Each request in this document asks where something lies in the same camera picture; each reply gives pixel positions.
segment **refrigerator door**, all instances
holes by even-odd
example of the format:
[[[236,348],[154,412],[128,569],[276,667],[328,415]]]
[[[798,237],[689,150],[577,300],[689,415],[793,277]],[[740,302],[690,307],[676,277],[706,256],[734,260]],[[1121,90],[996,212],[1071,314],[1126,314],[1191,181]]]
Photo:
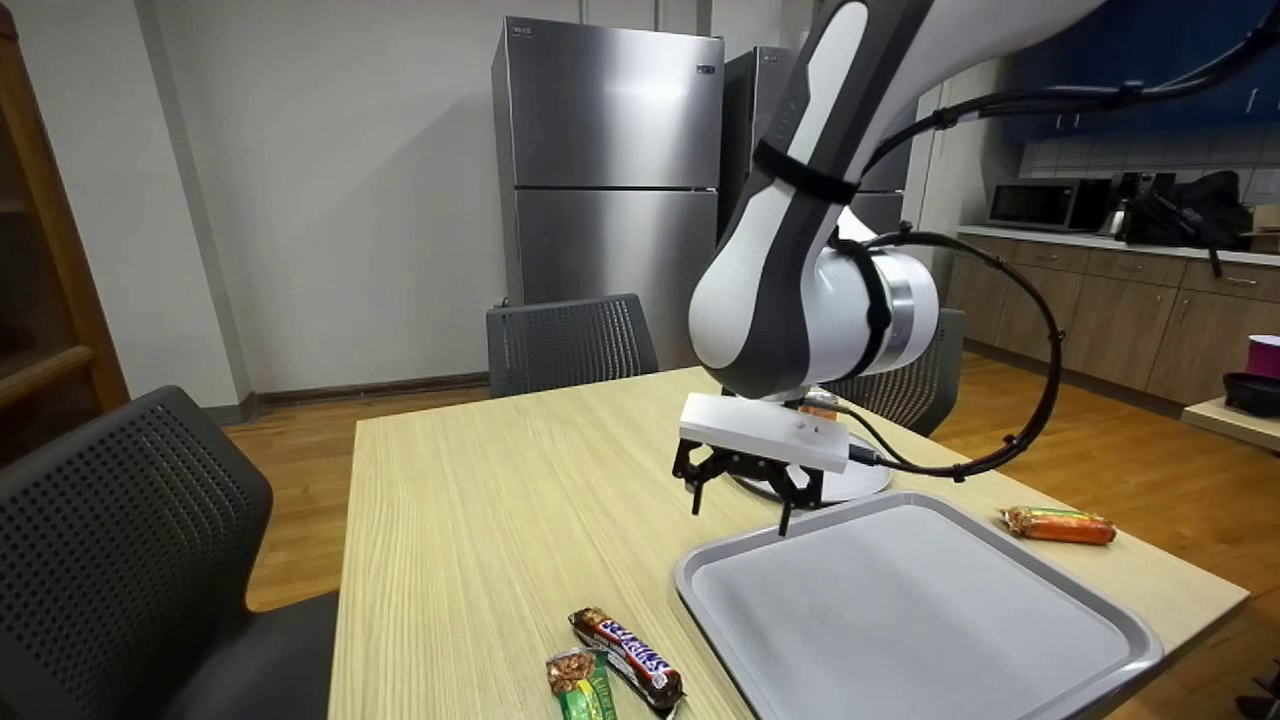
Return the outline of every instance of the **refrigerator door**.
[[[715,186],[719,57],[706,36],[506,21],[506,183]]]
[[[711,260],[715,190],[516,190],[512,300],[636,291],[658,367],[690,363],[689,294]]]

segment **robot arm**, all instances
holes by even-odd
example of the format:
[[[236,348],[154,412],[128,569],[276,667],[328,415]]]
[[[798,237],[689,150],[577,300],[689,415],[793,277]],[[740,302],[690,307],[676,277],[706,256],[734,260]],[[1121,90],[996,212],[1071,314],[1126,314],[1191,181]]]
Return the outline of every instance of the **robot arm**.
[[[758,138],[766,175],[690,291],[698,363],[740,395],[766,395],[915,358],[935,327],[928,269],[831,252],[835,217],[919,90],[1091,6],[1100,0],[831,2]]]

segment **kitchen appliance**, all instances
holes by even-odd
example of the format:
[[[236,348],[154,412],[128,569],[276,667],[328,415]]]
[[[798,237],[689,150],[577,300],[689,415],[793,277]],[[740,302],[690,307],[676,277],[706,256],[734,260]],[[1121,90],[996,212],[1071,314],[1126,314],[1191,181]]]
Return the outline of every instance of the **kitchen appliance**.
[[[724,65],[724,160],[719,160],[719,230],[729,228],[749,181],[752,150],[766,130],[773,108],[793,76],[793,48],[752,48]],[[870,230],[896,230],[906,183],[906,142],[888,150],[847,203]]]
[[[991,223],[1102,230],[1112,181],[1008,181],[991,190]]]
[[[724,48],[506,21],[493,58],[506,302],[636,291],[664,367],[715,248]]]

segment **black chair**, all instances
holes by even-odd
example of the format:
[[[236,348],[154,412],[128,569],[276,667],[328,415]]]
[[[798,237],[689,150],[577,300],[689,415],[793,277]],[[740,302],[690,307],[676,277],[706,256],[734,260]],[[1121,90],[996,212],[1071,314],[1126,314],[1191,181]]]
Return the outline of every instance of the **black chair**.
[[[269,512],[181,388],[0,469],[0,715],[320,720],[335,593],[243,608]]]
[[[915,363],[880,371],[880,375],[856,375],[838,384],[824,384],[826,392],[880,412],[919,436],[935,430],[961,395],[961,354],[965,354],[965,313],[945,307],[935,318],[930,345],[919,350]]]
[[[498,302],[485,318],[497,395],[656,371],[656,348],[630,291]]]

